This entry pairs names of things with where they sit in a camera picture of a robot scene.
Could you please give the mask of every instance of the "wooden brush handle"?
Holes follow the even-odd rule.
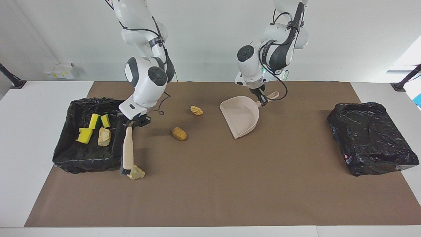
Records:
[[[127,127],[126,137],[124,138],[124,143],[123,143],[123,168],[125,170],[133,169],[133,164],[134,164],[132,132],[133,132],[133,128]]]

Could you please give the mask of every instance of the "black garbage bag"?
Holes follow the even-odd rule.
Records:
[[[380,175],[419,165],[417,155],[383,105],[337,104],[328,122],[345,163],[355,176]]]
[[[88,98],[72,101],[67,110],[66,122],[54,150],[53,163],[66,172],[97,172],[120,167],[122,145],[127,123],[125,116],[117,117],[118,106],[123,100]],[[98,146],[99,129],[95,129],[89,144],[77,142],[79,128],[89,127],[93,113],[108,114],[111,142],[107,147]]]

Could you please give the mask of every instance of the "dustpan handle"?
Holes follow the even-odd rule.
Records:
[[[276,98],[278,98],[279,97],[279,92],[273,92],[272,94],[270,94],[270,95],[268,95],[268,96],[266,96],[268,99],[276,99]],[[259,106],[259,107],[261,107],[262,106],[262,104],[260,103],[260,101],[255,101],[255,103]]]
[[[279,92],[273,92],[272,94],[270,94],[270,95],[268,95],[268,96],[266,96],[267,98],[269,98],[269,99],[272,99],[272,100],[274,100],[274,99],[276,99],[276,98],[278,98],[279,97]]]

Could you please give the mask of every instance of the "black cable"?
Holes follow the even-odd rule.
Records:
[[[159,29],[158,23],[155,21],[155,18],[153,16],[152,16],[152,19],[155,22],[155,26],[156,26],[158,34],[159,34],[158,36],[163,38],[162,34],[161,34],[161,30]],[[165,52],[165,62],[164,62],[164,65],[165,65],[165,64],[168,63],[168,50],[165,48],[165,44],[162,44],[162,47],[164,48],[164,52]]]
[[[273,21],[273,24],[275,24],[276,23],[276,21],[282,16],[282,15],[285,15],[285,14],[287,14],[287,15],[290,15],[290,13],[289,12],[282,12],[281,14],[279,14],[279,16]]]
[[[156,33],[156,32],[155,32],[155,31],[153,31],[153,30],[144,29],[144,28],[130,29],[130,28],[128,28],[128,27],[123,26],[123,24],[122,24],[121,22],[119,22],[119,23],[120,23],[121,27],[123,27],[123,29],[125,29],[125,30],[130,30],[130,31],[149,31],[149,32],[152,32],[152,33],[156,34],[156,35],[159,37],[159,34],[158,34],[158,33]]]
[[[108,3],[108,6],[114,11],[114,7],[109,3],[109,0],[105,0]]]
[[[288,42],[286,42],[286,43],[275,43],[275,42],[273,42],[273,43],[271,43],[271,45],[285,46],[285,45],[290,44],[291,42],[292,42],[292,39],[291,39],[291,40],[289,40],[289,41],[288,41]]]
[[[274,76],[278,81],[280,81],[281,83],[282,83],[282,85],[285,87],[285,95],[284,96],[282,96],[281,98],[279,98],[279,99],[270,99],[270,98],[267,98],[266,96],[266,98],[268,99],[268,100],[272,100],[272,101],[279,101],[279,100],[282,100],[282,99],[284,99],[285,97],[287,97],[287,95],[288,95],[288,87],[287,87],[287,85],[285,85],[285,83],[281,80],[281,79],[279,79],[279,77],[278,76],[276,76],[271,70],[269,70],[264,64],[263,64],[263,62],[262,62],[262,60],[261,60],[261,57],[260,57],[260,53],[261,53],[261,51],[262,51],[262,49],[265,47],[265,45],[263,45],[260,49],[259,49],[259,52],[258,52],[258,57],[259,57],[259,62],[260,62],[260,64],[262,65],[262,67],[266,70],[266,71],[268,71],[272,76]]]
[[[276,8],[273,10],[273,17],[272,17],[272,23],[275,24],[275,14],[276,14]]]
[[[421,75],[419,75],[419,76],[417,76],[417,77],[415,77],[415,78],[413,78],[413,79],[409,80],[408,82],[413,81],[413,80],[415,80],[415,79],[419,78],[420,76],[421,76]]]
[[[167,95],[167,97],[161,101],[157,110],[153,110],[159,112],[160,115],[165,115],[165,112],[161,110],[162,103],[164,103],[164,101],[166,101],[167,99],[171,98],[171,95],[167,92],[164,92],[164,94]]]

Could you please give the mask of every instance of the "wall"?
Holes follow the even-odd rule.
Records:
[[[421,63],[421,36],[408,48],[408,50],[395,62],[390,70],[412,71]]]
[[[0,61],[10,71],[43,80],[43,65],[57,60],[74,63],[82,80],[124,80],[124,64],[137,54],[121,39],[121,26],[104,1],[5,1],[20,11],[0,9]],[[381,81],[421,35],[418,25],[409,24],[421,22],[416,5],[310,1],[310,44],[296,51],[289,80]],[[238,49],[263,36],[273,13],[271,0],[150,0],[149,6],[169,30],[167,48],[181,81],[233,81]]]
[[[3,98],[3,96],[5,96],[11,85],[12,83],[9,81],[9,79],[7,79],[5,75],[0,73],[0,99]]]

